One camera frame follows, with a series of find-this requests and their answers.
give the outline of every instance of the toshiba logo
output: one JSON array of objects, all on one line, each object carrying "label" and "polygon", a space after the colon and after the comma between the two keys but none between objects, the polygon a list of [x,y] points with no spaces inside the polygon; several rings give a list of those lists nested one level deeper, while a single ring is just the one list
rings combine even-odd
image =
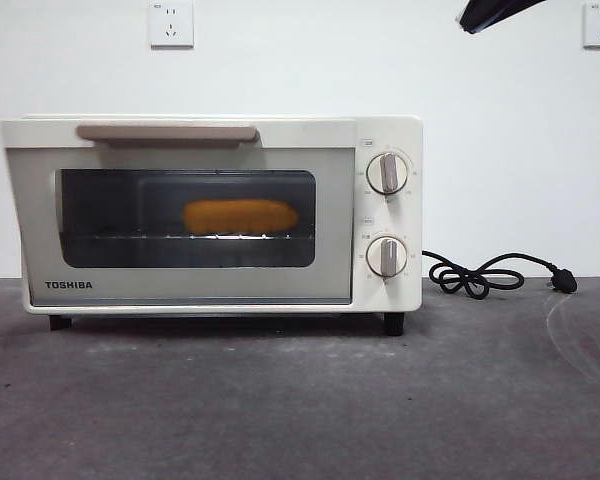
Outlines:
[{"label": "toshiba logo", "polygon": [[77,289],[84,290],[87,288],[93,288],[91,282],[44,282],[47,288],[52,290],[69,290]]}]

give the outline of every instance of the hot dog bun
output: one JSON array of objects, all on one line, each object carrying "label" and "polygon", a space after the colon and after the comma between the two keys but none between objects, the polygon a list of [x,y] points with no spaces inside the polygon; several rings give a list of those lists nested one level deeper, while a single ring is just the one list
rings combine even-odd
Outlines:
[{"label": "hot dog bun", "polygon": [[196,200],[184,206],[182,219],[195,235],[266,234],[295,226],[298,212],[278,200]]}]

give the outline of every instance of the oven window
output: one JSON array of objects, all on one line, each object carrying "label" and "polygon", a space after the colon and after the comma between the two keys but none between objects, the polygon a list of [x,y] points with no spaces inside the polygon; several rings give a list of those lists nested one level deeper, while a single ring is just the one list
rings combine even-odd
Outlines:
[{"label": "oven window", "polygon": [[60,170],[60,241],[75,268],[307,267],[306,171]]}]

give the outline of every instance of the oven handle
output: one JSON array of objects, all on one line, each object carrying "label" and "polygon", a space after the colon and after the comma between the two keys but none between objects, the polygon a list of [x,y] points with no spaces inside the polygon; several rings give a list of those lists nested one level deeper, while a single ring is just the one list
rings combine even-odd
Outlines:
[{"label": "oven handle", "polygon": [[238,146],[258,140],[258,129],[248,124],[204,122],[83,123],[76,127],[83,140],[103,142],[112,146]]}]

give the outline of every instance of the oven foot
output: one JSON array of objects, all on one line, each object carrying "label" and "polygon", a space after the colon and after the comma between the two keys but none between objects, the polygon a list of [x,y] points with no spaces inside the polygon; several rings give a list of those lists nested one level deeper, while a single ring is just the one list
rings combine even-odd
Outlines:
[{"label": "oven foot", "polygon": [[400,337],[404,333],[404,313],[384,314],[384,333],[389,337]]},{"label": "oven foot", "polygon": [[49,315],[49,330],[63,330],[65,328],[71,328],[71,317],[64,317],[62,315]]}]

